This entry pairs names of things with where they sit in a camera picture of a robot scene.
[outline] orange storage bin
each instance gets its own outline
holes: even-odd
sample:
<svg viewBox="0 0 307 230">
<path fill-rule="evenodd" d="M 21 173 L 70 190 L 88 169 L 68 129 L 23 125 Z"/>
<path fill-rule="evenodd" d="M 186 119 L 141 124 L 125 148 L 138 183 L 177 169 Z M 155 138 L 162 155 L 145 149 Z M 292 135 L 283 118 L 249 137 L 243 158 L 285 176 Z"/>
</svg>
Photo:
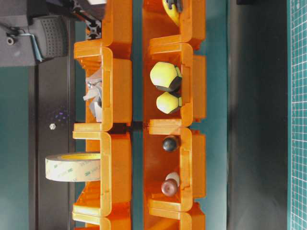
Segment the orange storage bin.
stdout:
<svg viewBox="0 0 307 230">
<path fill-rule="evenodd" d="M 75 125 L 74 139 L 86 140 L 87 152 L 101 153 L 100 181 L 88 182 L 73 205 L 73 217 L 88 215 L 95 219 L 110 215 L 113 208 L 126 207 L 131 200 L 131 142 L 129 133 L 110 135 L 87 131 Z"/>
<path fill-rule="evenodd" d="M 156 106 L 156 99 L 163 91 L 156 89 L 150 79 L 150 71 L 159 62 L 178 66 L 182 74 L 180 94 L 182 107 L 175 113 L 165 114 Z M 143 62 L 143 118 L 145 126 L 188 127 L 193 121 L 206 117 L 206 59 L 193 55 L 187 43 L 149 47 Z"/>
<path fill-rule="evenodd" d="M 90 77 L 101 66 L 102 71 L 102 122 L 97 123 L 86 102 L 86 123 L 78 124 L 93 131 L 108 131 L 113 123 L 132 121 L 132 65 L 130 60 L 117 59 L 113 52 L 103 47 L 101 40 L 75 44 L 74 57 Z"/>
<path fill-rule="evenodd" d="M 206 219 L 198 203 L 189 212 L 145 209 L 145 230 L 205 230 Z"/>
<path fill-rule="evenodd" d="M 106 4 L 102 21 L 103 46 L 112 49 L 116 58 L 130 59 L 132 43 L 132 0 L 112 0 Z"/>
<path fill-rule="evenodd" d="M 85 222 L 85 228 L 75 228 L 75 230 L 130 230 L 130 207 L 114 209 L 107 217 L 93 219 L 88 215 L 74 215 L 74 220 Z"/>
<path fill-rule="evenodd" d="M 205 0 L 182 0 L 183 12 L 177 26 L 165 12 L 162 0 L 143 2 L 143 48 L 180 42 L 199 49 L 206 36 Z"/>
<path fill-rule="evenodd" d="M 166 152 L 162 142 L 165 137 L 179 138 L 180 147 Z M 187 212 L 195 198 L 206 196 L 205 136 L 199 131 L 180 127 L 146 127 L 144 144 L 144 200 L 149 208 Z M 180 177 L 178 192 L 165 196 L 161 184 L 165 177 L 177 172 Z"/>
</svg>

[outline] screw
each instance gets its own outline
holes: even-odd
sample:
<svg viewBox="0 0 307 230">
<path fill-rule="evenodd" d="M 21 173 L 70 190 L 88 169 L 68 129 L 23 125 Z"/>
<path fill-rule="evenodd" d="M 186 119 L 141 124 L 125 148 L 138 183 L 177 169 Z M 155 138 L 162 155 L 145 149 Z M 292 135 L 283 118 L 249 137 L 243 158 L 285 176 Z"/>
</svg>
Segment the screw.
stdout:
<svg viewBox="0 0 307 230">
<path fill-rule="evenodd" d="M 55 129 L 57 128 L 57 125 L 54 124 L 54 123 L 52 123 L 52 124 L 49 125 L 49 128 L 50 128 L 51 130 L 55 130 Z"/>
</svg>

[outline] roll of tape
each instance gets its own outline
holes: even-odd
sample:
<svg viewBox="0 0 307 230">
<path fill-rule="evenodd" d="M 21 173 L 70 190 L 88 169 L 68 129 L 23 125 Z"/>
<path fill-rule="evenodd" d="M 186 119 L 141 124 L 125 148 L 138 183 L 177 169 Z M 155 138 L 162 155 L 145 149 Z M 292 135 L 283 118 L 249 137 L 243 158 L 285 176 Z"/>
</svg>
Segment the roll of tape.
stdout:
<svg viewBox="0 0 307 230">
<path fill-rule="evenodd" d="M 46 157 L 46 178 L 63 182 L 100 180 L 100 153 L 76 153 Z"/>
</svg>

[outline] green cutting mat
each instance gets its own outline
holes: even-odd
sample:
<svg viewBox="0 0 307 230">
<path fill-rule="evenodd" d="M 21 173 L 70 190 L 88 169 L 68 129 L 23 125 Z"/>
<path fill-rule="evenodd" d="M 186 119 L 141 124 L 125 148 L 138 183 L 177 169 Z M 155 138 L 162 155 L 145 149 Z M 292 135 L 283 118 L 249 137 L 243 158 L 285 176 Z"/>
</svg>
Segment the green cutting mat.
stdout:
<svg viewBox="0 0 307 230">
<path fill-rule="evenodd" d="M 289 228 L 307 229 L 307 0 L 290 2 L 291 207 Z"/>
</svg>

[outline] yellow ball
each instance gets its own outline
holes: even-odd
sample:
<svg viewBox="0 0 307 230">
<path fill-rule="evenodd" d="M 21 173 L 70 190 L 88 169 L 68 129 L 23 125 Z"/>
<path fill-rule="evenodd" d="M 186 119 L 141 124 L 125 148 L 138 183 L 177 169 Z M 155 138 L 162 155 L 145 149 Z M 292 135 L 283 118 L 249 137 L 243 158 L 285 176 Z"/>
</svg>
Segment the yellow ball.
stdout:
<svg viewBox="0 0 307 230">
<path fill-rule="evenodd" d="M 165 114 L 176 112 L 182 106 L 181 96 L 175 92 L 165 92 L 157 98 L 157 107 Z"/>
<path fill-rule="evenodd" d="M 157 89 L 172 92 L 180 87 L 182 76 L 177 66 L 158 62 L 150 72 L 150 79 Z"/>
</svg>

